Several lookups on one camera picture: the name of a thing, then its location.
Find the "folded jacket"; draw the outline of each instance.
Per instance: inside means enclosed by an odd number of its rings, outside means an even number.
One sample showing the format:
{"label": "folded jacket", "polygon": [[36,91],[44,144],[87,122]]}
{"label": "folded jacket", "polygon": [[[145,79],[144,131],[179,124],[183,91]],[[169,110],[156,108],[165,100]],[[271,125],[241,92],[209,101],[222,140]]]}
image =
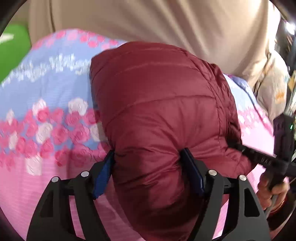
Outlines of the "folded jacket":
{"label": "folded jacket", "polygon": [[228,177],[252,169],[227,145],[241,132],[221,70],[175,46],[130,42],[93,57],[90,76],[129,222],[145,240],[187,240],[202,200],[190,192],[179,151],[188,147]]}

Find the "white flower pattern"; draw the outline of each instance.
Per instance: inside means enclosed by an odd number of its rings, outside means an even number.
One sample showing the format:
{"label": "white flower pattern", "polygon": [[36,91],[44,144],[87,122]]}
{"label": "white flower pattern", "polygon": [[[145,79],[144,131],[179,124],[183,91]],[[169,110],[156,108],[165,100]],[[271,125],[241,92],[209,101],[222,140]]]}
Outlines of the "white flower pattern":
{"label": "white flower pattern", "polygon": [[45,122],[38,127],[38,131],[36,133],[36,141],[39,144],[43,144],[44,141],[50,138],[53,126],[52,124]]}
{"label": "white flower pattern", "polygon": [[15,149],[15,146],[17,145],[17,141],[18,141],[18,135],[17,135],[17,132],[15,131],[9,136],[8,147],[10,150]]}
{"label": "white flower pattern", "polygon": [[92,125],[90,128],[91,137],[96,142],[107,141],[103,130],[102,122]]}
{"label": "white flower pattern", "polygon": [[6,114],[6,121],[8,121],[9,125],[11,125],[14,117],[15,117],[15,114],[12,111],[12,109],[10,109]]}
{"label": "white flower pattern", "polygon": [[26,158],[25,162],[27,173],[33,176],[42,175],[42,158],[40,157],[39,153],[37,153],[36,156]]}
{"label": "white flower pattern", "polygon": [[32,106],[33,115],[37,116],[38,111],[46,107],[46,102],[43,99],[40,99],[37,103],[34,103]]}
{"label": "white flower pattern", "polygon": [[69,112],[72,113],[74,111],[78,111],[81,116],[85,115],[88,106],[87,102],[81,98],[75,98],[68,103]]}

